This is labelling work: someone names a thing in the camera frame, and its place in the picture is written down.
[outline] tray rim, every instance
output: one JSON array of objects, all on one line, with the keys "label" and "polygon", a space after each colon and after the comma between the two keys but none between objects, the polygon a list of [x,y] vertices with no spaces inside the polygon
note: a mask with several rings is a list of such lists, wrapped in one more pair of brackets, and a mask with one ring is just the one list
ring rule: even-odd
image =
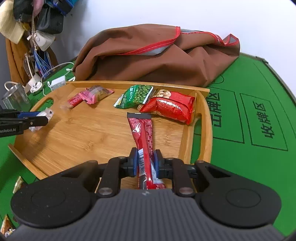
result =
[{"label": "tray rim", "polygon": [[[106,85],[115,85],[117,84],[117,87],[114,87],[114,89],[123,89],[126,90],[127,86],[132,85],[152,85],[154,87],[165,87],[165,88],[178,88],[178,89],[189,89],[192,91],[196,91],[196,104],[195,104],[195,118],[194,121],[189,125],[184,125],[183,134],[181,138],[181,145],[180,145],[180,151],[178,158],[180,159],[191,159],[191,153],[192,153],[192,141],[193,141],[193,135],[194,135],[194,127],[200,118],[202,118],[202,132],[201,132],[201,146],[200,146],[200,156],[199,160],[204,160],[206,162],[210,162],[211,154],[212,154],[212,144],[213,144],[213,133],[212,133],[212,122],[210,117],[210,111],[207,105],[207,102],[205,98],[207,97],[208,93],[210,92],[207,88],[201,88],[201,87],[194,87],[194,86],[186,86],[186,85],[175,85],[175,84],[166,84],[166,83],[151,83],[151,82],[136,82],[136,81],[113,81],[113,80],[91,80],[91,81],[74,81],[74,82],[67,82],[66,86],[70,87],[73,86],[73,90],[75,88],[86,88],[89,85],[105,85],[105,88],[111,88],[106,87]],[[62,86],[49,94],[47,94],[45,97],[43,97],[41,100],[39,100],[30,110],[36,111],[39,109],[40,106],[42,106],[43,103],[45,103],[47,100],[51,99],[54,102],[56,97],[58,96],[58,92],[61,92],[63,87]],[[23,163],[25,167],[27,167],[38,179],[44,179],[48,176],[41,171],[38,166],[34,165],[31,161],[27,160],[22,153],[20,153],[14,144],[8,144],[8,148],[12,151],[12,153]]]}]

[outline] red trim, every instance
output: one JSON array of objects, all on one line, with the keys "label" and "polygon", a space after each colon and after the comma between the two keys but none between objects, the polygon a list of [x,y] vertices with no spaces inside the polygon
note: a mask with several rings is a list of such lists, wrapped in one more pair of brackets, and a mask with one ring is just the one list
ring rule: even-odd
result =
[{"label": "red trim", "polygon": [[176,35],[173,39],[168,39],[168,40],[164,40],[161,42],[157,42],[157,43],[153,43],[150,45],[147,45],[143,48],[137,49],[137,50],[133,50],[127,53],[119,53],[116,55],[135,55],[135,54],[141,54],[141,53],[145,53],[148,51],[152,51],[154,49],[157,48],[161,48],[161,47],[165,47],[165,46],[169,46],[171,44],[173,44],[175,42],[175,40],[179,37],[179,35],[181,34],[181,28],[180,27],[176,27]]},{"label": "red trim", "polygon": [[[216,34],[213,34],[213,33],[210,33],[210,32],[196,31],[196,32],[191,32],[191,33],[182,32],[182,34],[210,34],[215,39],[215,44],[220,43],[223,46],[232,46],[232,45],[236,45],[239,42],[239,39],[237,37],[235,37],[234,35],[232,35],[232,34],[228,35],[226,43],[223,42],[223,40],[220,38],[220,36],[218,36]],[[233,43],[229,43],[230,42],[230,37],[233,37],[236,41],[233,42]]]}]

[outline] white power adapter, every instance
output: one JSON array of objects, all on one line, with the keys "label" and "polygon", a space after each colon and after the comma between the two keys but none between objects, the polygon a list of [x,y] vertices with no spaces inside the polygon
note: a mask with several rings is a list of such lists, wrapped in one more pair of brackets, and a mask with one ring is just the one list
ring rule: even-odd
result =
[{"label": "white power adapter", "polygon": [[53,80],[51,84],[49,82],[47,82],[47,85],[53,91],[57,88],[62,87],[63,85],[66,85],[66,77],[61,76],[61,77]]}]

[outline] metal screw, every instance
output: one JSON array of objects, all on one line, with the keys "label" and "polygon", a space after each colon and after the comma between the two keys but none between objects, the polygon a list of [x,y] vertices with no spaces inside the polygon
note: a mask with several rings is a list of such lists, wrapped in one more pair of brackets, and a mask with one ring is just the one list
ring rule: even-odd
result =
[{"label": "metal screw", "polygon": [[103,196],[110,195],[112,193],[111,188],[100,188],[99,193]]},{"label": "metal screw", "polygon": [[180,188],[179,192],[183,195],[190,195],[193,193],[193,189],[192,188],[188,188],[188,187],[184,187],[184,188]]}]

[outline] pink snack package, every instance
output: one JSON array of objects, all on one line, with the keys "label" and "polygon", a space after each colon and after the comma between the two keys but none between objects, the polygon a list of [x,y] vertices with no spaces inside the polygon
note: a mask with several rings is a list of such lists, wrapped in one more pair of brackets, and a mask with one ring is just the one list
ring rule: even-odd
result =
[{"label": "pink snack package", "polygon": [[102,86],[95,85],[85,91],[79,93],[79,96],[87,103],[94,104],[102,100],[108,95],[114,93],[112,90],[103,88]]}]

